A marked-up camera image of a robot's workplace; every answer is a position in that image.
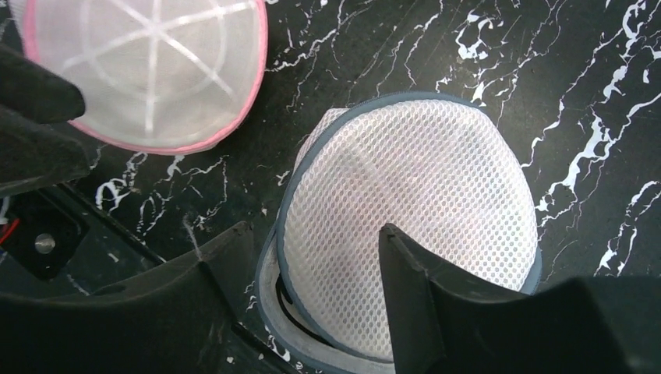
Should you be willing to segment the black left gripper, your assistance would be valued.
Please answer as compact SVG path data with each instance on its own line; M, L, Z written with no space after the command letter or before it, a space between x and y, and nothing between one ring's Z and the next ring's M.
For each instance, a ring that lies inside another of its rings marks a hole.
M72 83L1 46L1 194L14 196L87 176L88 157L51 129L86 110Z

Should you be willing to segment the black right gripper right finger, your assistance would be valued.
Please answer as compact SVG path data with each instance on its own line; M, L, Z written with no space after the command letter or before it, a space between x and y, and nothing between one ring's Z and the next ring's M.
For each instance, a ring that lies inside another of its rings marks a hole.
M483 280L393 224L379 258L398 373L657 373L660 280L576 277L537 295Z

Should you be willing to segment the black bra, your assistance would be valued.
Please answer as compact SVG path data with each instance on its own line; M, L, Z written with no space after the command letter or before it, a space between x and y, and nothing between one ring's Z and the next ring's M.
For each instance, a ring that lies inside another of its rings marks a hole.
M275 292L277 296L278 304L285 314L285 317L299 330L301 330L307 336L313 338L314 340L330 346L330 343L321 337L301 316L295 305L293 304L292 298L288 294L284 281L281 276L277 277L275 283Z

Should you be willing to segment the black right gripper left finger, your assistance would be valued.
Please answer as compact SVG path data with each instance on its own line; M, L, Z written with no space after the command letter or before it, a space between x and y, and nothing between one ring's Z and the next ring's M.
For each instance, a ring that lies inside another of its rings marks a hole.
M240 318L257 259L239 222L92 295L1 296L4 373L292 373Z

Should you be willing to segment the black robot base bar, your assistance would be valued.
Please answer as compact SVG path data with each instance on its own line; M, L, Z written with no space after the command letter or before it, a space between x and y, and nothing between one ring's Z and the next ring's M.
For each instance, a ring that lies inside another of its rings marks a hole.
M2 202L1 292L28 298L92 295L164 263L68 185Z

